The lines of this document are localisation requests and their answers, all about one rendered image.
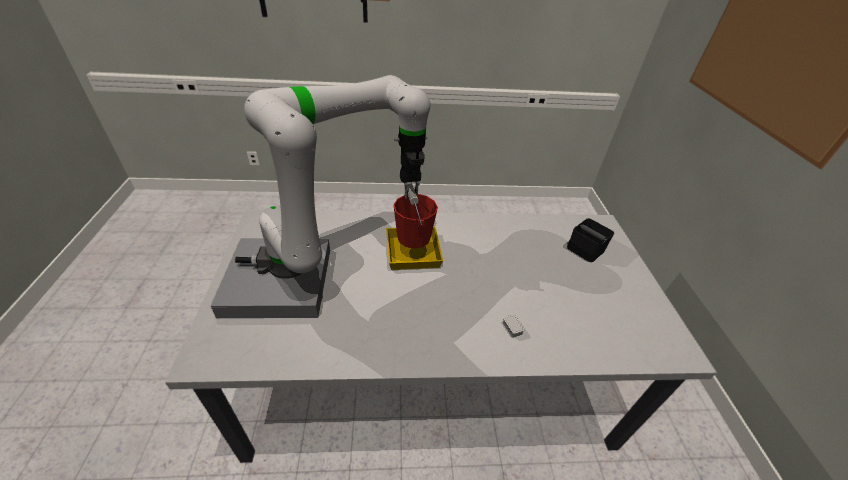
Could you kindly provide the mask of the red bucket with grey handle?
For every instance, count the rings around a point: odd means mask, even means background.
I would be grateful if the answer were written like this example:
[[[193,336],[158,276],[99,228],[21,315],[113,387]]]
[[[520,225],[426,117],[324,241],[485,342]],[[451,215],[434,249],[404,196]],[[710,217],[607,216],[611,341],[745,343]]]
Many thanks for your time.
[[[430,241],[438,207],[428,196],[417,197],[412,183],[407,183],[408,199],[404,195],[394,203],[397,237],[405,247],[422,248]]]

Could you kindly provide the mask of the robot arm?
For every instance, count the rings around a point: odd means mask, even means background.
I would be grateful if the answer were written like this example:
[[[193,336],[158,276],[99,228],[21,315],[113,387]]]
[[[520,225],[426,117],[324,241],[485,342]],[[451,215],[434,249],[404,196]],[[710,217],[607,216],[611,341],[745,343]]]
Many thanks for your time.
[[[258,274],[270,271],[283,279],[319,265],[322,248],[314,202],[317,135],[313,124],[377,109],[395,112],[404,135],[426,132],[428,95],[393,75],[345,85],[263,89],[247,98],[245,117],[269,143],[280,205],[260,215],[266,247],[261,246],[252,257],[236,257],[236,263],[251,263]]]

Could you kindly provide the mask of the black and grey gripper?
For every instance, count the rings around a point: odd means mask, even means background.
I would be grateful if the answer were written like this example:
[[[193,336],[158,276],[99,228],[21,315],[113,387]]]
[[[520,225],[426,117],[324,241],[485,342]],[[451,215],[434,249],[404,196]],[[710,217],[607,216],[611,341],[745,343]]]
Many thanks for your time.
[[[422,148],[425,146],[426,132],[420,136],[407,136],[399,131],[398,141],[401,146],[401,169],[400,179],[405,185],[405,199],[408,199],[408,183],[415,182],[415,192],[418,197],[418,185],[421,181],[420,167],[424,163],[424,153]]]

